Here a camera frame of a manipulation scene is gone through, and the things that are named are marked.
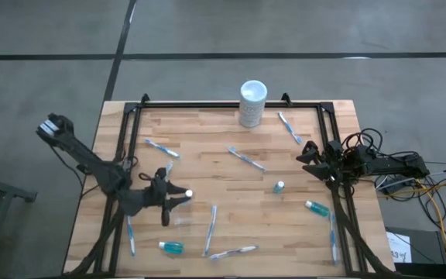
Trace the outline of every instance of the white cup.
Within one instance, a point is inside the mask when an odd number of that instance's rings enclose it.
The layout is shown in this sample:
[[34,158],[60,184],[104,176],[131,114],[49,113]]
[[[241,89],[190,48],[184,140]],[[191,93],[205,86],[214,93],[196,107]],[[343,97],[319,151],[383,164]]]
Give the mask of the white cup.
[[247,128],[255,127],[261,121],[268,89],[261,81],[247,81],[240,88],[238,121]]

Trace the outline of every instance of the toothbrush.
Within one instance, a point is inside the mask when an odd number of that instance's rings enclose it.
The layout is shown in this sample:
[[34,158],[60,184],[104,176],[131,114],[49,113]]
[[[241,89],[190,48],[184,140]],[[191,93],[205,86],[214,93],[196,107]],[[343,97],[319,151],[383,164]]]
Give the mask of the toothbrush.
[[160,146],[159,144],[154,143],[154,142],[153,142],[152,140],[150,140],[150,139],[146,139],[146,143],[148,143],[148,144],[154,146],[155,148],[157,148],[157,149],[163,151],[164,153],[167,153],[167,154],[169,154],[169,155],[171,155],[171,156],[173,156],[173,157],[175,157],[175,158],[177,158],[177,159],[180,159],[180,155],[178,155],[177,153],[175,153],[175,152],[173,152],[173,151],[167,149],[167,148],[164,147],[164,146]]
[[170,172],[171,172],[171,168],[173,167],[173,161],[171,160],[170,162],[168,162],[168,165],[166,166],[166,176],[164,177],[164,181],[168,182],[169,180],[169,176],[170,176]]
[[335,242],[335,229],[333,224],[335,223],[335,215],[330,213],[330,241],[331,241],[331,254],[333,255],[333,265],[337,265],[337,243]]
[[203,257],[206,257],[209,253],[209,244],[211,244],[211,237],[213,236],[214,224],[216,223],[216,210],[217,205],[211,207],[211,224],[209,224],[208,237],[206,238],[206,247],[202,253]]
[[228,256],[231,256],[231,255],[235,255],[237,253],[245,253],[245,252],[249,252],[249,251],[252,251],[252,250],[256,250],[258,248],[259,248],[259,246],[247,246],[247,247],[240,248],[240,249],[237,249],[237,250],[229,250],[229,251],[225,251],[223,253],[217,253],[217,254],[211,255],[209,257],[209,259],[217,260],[217,259],[221,259],[221,258],[228,257]]
[[302,143],[302,139],[293,132],[292,127],[290,127],[290,124],[288,123],[288,121],[283,116],[283,113],[282,112],[278,112],[278,116],[280,117],[280,119],[282,119],[283,124],[285,124],[286,129],[292,134],[292,136],[295,139],[295,141],[297,143]]
[[265,167],[263,167],[260,164],[254,162],[253,160],[250,160],[248,157],[245,157],[243,155],[238,154],[237,150],[233,146],[230,146],[230,148],[228,148],[228,151],[230,151],[230,153],[232,153],[233,155],[237,156],[238,158],[244,160],[245,162],[247,162],[249,164],[253,164],[254,166],[260,168],[261,171],[266,171]]
[[129,231],[130,238],[130,250],[132,251],[132,257],[136,256],[136,242],[133,239],[132,217],[127,215],[127,229]]

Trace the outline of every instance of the wooden table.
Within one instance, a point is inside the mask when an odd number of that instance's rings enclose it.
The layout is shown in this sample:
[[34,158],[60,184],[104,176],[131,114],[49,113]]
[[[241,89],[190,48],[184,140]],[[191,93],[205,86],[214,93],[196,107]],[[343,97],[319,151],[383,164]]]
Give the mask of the wooden table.
[[[94,143],[94,152],[104,160],[114,156],[124,102],[106,102]],[[341,138],[359,131],[352,101],[334,101]],[[297,144],[281,123],[277,112],[267,108],[262,123],[254,129],[238,124],[234,108],[144,108],[142,110],[136,156],[139,164],[132,171],[133,188],[144,188],[137,174],[153,175],[171,158],[144,143],[145,138],[178,152],[170,175],[175,185],[194,191],[188,207],[176,208],[168,227],[160,224],[160,208],[143,209],[132,217],[136,256],[130,253],[126,227],[118,255],[117,276],[318,276],[343,275],[340,264],[333,266],[329,221],[309,212],[306,200],[332,208],[331,192],[318,179],[301,169],[295,160],[307,140],[321,144],[317,113],[308,108],[281,109],[304,140]],[[228,152],[238,152],[266,167],[256,167]],[[273,194],[273,185],[284,181],[281,195]],[[84,191],[96,181],[88,177]],[[355,186],[355,207],[362,236],[374,253],[394,270],[379,204],[369,183]],[[80,202],[64,271],[73,270],[97,240],[106,197],[99,189]],[[210,254],[243,246],[259,249],[211,262],[201,256],[211,205],[218,206]],[[190,224],[174,225],[177,218]],[[107,246],[104,267],[108,266]],[[183,255],[174,256],[158,248],[159,241],[184,243]],[[352,262],[355,253],[352,241]]]

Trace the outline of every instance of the white paper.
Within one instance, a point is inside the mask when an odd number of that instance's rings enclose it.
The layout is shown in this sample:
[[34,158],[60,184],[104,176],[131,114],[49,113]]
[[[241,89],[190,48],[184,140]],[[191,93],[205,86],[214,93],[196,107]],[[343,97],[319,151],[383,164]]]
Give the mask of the white paper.
[[410,256],[410,237],[391,232],[387,232],[386,237],[388,237],[388,244],[392,251],[393,262],[412,263]]

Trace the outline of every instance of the concrete floor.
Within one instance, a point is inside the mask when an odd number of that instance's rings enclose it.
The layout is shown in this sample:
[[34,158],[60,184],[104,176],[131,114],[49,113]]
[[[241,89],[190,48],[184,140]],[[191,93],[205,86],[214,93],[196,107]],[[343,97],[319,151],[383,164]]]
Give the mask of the concrete floor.
[[[0,0],[0,54],[115,53],[128,3]],[[125,52],[446,52],[446,1],[142,0]],[[0,277],[60,273],[80,188],[34,131],[60,113],[91,146],[111,68],[0,61],[0,181],[39,192],[12,205]],[[385,152],[446,161],[446,58],[122,61],[112,99],[236,99],[248,79],[270,99],[353,99],[361,126],[383,131]],[[415,200],[380,206],[387,226],[436,230]]]

